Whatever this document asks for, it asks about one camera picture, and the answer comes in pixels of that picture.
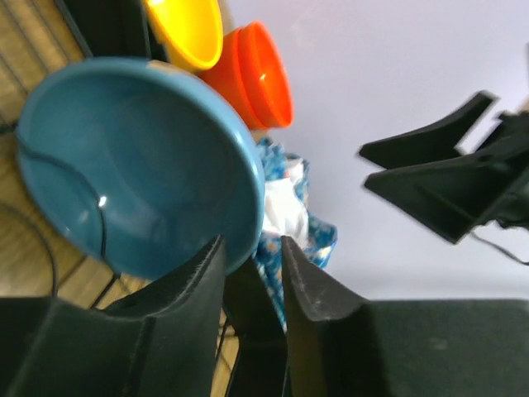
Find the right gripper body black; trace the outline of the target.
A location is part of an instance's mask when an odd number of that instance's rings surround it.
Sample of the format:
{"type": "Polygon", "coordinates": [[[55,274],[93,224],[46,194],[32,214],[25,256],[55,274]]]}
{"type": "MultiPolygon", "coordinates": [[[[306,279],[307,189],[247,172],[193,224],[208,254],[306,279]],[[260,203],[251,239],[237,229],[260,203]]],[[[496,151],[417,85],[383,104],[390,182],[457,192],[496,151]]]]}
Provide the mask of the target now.
{"type": "Polygon", "coordinates": [[[528,228],[528,112],[518,114],[502,112],[499,124],[479,146],[481,152],[495,144],[507,147],[504,157],[482,155],[486,164],[483,177],[484,192],[489,203],[488,220],[494,220],[503,229],[528,228]]]}

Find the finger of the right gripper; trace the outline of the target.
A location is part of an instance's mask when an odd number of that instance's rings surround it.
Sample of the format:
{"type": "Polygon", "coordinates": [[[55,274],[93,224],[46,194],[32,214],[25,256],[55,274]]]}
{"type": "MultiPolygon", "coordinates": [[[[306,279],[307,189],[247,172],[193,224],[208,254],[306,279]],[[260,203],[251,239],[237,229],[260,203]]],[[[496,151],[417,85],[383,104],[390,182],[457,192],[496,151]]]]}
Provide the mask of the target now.
{"type": "Polygon", "coordinates": [[[507,147],[495,144],[481,152],[371,174],[365,187],[418,220],[452,244],[487,219],[484,192],[486,164],[482,155],[504,157],[507,147]]]}
{"type": "Polygon", "coordinates": [[[438,121],[364,144],[359,156],[386,170],[456,158],[456,144],[497,100],[492,93],[479,91],[438,121]]]}

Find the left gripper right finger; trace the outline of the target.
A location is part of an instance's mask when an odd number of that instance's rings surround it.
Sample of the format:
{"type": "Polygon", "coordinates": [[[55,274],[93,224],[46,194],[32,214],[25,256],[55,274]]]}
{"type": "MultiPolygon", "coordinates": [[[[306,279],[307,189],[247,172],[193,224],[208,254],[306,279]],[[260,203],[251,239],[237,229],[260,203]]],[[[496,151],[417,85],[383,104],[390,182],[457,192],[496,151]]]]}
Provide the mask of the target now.
{"type": "Polygon", "coordinates": [[[281,248],[293,395],[527,395],[527,301],[369,300],[281,248]]]}

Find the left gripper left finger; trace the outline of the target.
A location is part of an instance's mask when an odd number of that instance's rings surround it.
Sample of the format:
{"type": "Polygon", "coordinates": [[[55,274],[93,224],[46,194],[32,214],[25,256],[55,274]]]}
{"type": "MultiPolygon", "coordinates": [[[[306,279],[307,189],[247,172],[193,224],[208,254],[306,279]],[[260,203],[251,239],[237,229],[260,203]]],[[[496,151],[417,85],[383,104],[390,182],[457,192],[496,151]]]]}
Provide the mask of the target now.
{"type": "Polygon", "coordinates": [[[207,396],[225,244],[103,310],[58,298],[1,301],[4,396],[207,396]]]}

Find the blue ceramic bowl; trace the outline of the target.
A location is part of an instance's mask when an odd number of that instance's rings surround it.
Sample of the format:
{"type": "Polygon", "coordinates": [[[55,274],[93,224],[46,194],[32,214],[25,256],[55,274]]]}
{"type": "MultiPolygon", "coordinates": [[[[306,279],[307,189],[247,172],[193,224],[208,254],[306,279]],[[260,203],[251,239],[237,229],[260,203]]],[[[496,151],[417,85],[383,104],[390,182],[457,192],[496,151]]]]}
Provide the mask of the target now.
{"type": "Polygon", "coordinates": [[[265,177],[245,123],[170,65],[92,58],[45,77],[16,129],[26,188],[55,229],[115,271],[156,280],[223,236],[256,250],[265,177]]]}

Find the black wire dish rack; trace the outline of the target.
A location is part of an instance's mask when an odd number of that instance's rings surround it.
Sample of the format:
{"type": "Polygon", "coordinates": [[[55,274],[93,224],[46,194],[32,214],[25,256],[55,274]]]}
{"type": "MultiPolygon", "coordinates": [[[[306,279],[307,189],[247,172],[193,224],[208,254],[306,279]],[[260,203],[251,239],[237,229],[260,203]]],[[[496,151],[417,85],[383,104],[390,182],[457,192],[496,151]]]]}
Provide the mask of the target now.
{"type": "Polygon", "coordinates": [[[220,313],[257,300],[260,156],[212,88],[158,60],[91,57],[46,76],[15,130],[46,219],[114,275],[149,284],[104,309],[56,292],[1,301],[4,396],[207,396],[220,313]]]}

